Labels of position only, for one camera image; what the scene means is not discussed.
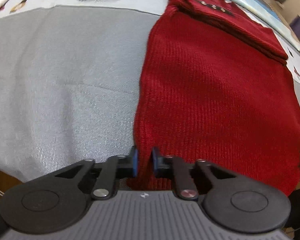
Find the folded red garment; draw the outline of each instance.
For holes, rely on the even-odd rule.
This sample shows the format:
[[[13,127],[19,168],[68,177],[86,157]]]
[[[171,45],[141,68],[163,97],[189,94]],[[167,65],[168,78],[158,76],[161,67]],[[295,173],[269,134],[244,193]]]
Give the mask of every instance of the folded red garment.
[[[151,30],[134,124],[134,189],[154,179],[151,149],[207,159],[289,195],[300,179],[300,107],[269,28],[224,0],[169,0]]]

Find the black object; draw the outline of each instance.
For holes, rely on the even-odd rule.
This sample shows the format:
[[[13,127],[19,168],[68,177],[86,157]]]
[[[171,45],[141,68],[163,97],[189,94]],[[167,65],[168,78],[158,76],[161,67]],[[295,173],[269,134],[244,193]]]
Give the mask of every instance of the black object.
[[[162,230],[166,220],[171,220],[167,223],[169,227],[181,226],[186,221],[185,234],[194,234],[194,231],[199,234],[209,228],[220,235],[216,240],[248,239],[251,234],[262,234],[256,235],[256,239],[285,238],[278,229],[288,219],[290,202],[282,192],[204,160],[185,163],[177,156],[162,156],[154,147],[154,174],[157,178],[171,179],[175,195],[171,191],[118,190],[119,179],[136,176],[137,154],[132,147],[129,155],[113,156],[104,163],[86,159],[16,186],[1,199],[0,214],[14,230],[48,234],[45,239],[64,239],[69,234],[65,228],[72,228],[72,234],[76,234],[78,228],[83,227],[89,231],[89,237],[85,235],[84,239],[103,239],[103,227],[108,225],[114,227],[117,235],[114,239],[130,239],[142,234],[133,232],[145,230],[144,221],[151,224],[149,228]],[[120,228],[128,231],[123,230],[125,233],[121,236]],[[7,239],[18,239],[18,236],[31,239],[31,235],[18,235],[16,231]],[[151,240],[161,238],[158,232],[147,235]]]

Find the red sweater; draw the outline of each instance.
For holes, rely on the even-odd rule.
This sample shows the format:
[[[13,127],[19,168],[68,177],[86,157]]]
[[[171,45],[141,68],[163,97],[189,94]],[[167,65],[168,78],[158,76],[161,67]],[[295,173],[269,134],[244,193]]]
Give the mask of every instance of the red sweater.
[[[300,107],[269,28],[224,0],[169,0],[151,30],[134,124],[135,189],[166,189],[153,146],[207,159],[289,195],[300,179]]]

